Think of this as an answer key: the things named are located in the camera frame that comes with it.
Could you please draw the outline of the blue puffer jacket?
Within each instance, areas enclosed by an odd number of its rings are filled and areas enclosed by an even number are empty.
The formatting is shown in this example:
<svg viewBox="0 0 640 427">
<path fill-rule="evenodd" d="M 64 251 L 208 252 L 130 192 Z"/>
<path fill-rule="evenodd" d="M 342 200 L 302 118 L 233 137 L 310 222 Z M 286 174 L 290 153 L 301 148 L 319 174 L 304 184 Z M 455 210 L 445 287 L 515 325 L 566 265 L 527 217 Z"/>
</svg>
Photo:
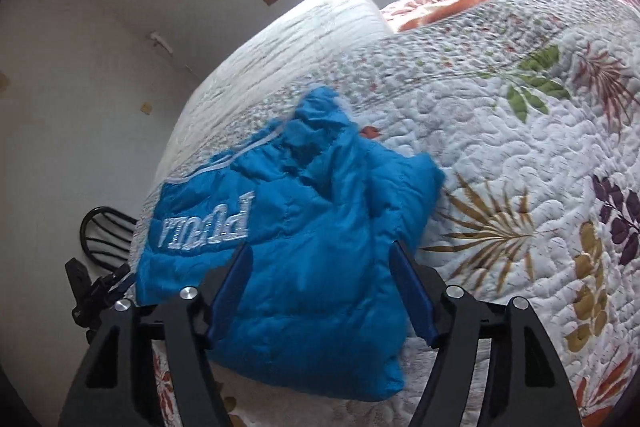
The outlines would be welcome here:
<svg viewBox="0 0 640 427">
<path fill-rule="evenodd" d="M 329 88 L 160 188 L 136 295 L 163 303 L 230 259 L 253 268 L 213 360 L 315 395 L 382 401 L 404 385 L 408 317 L 388 269 L 418 245 L 445 177 L 363 136 Z"/>
</svg>

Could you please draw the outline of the white floral quilt bedspread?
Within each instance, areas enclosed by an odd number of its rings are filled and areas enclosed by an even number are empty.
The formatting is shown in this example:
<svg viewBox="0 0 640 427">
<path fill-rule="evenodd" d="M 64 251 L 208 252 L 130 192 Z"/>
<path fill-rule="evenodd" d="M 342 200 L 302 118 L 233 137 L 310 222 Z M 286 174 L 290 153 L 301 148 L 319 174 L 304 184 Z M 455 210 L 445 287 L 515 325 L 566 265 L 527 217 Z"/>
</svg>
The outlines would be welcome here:
<svg viewBox="0 0 640 427">
<path fill-rule="evenodd" d="M 638 424 L 639 0 L 305 0 L 197 87 L 142 206 L 233 150 L 311 90 L 366 138 L 442 170 L 408 251 L 446 284 L 534 307 L 582 422 Z M 436 352 L 408 317 L 404 385 L 382 401 L 315 395 L 213 360 L 237 426 L 407 426 Z"/>
</svg>

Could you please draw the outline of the yellow wall switch plate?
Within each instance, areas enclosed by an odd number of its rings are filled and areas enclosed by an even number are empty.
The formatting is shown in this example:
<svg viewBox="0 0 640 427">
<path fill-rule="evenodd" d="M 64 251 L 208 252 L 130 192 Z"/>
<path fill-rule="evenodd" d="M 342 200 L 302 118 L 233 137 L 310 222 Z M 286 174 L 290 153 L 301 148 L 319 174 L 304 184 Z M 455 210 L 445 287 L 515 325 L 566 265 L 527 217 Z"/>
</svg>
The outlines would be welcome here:
<svg viewBox="0 0 640 427">
<path fill-rule="evenodd" d="M 140 107 L 141 112 L 145 115 L 150 115 L 152 113 L 152 109 L 153 107 L 149 103 L 143 103 Z"/>
</svg>

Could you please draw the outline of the black metal chair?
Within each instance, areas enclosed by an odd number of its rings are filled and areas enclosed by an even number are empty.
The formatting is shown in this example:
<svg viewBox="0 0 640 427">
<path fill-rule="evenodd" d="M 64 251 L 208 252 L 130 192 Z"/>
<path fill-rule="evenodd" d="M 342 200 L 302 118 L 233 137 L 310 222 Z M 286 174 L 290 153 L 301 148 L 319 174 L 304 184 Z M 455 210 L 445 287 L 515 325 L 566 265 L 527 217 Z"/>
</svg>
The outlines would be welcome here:
<svg viewBox="0 0 640 427">
<path fill-rule="evenodd" d="M 115 208 L 93 208 L 79 227 L 80 248 L 93 265 L 114 272 L 128 263 L 136 225 L 136 219 Z"/>
</svg>

